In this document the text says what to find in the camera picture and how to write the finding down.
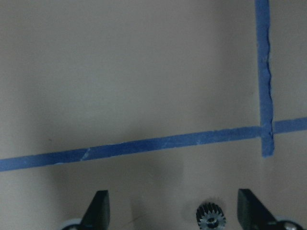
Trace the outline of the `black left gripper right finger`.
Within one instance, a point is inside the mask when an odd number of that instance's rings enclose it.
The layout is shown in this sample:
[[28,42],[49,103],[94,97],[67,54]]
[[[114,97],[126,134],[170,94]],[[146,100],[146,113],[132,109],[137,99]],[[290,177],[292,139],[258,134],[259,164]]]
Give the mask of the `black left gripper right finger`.
[[237,219],[243,230],[280,229],[276,218],[250,189],[238,190]]

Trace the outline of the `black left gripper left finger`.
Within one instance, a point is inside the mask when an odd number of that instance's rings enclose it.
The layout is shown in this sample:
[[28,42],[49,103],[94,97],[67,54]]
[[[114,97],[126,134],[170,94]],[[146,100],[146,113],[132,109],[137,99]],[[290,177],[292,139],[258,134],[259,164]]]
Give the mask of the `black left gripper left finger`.
[[110,201],[107,190],[97,191],[81,222],[81,230],[107,230],[110,224]]

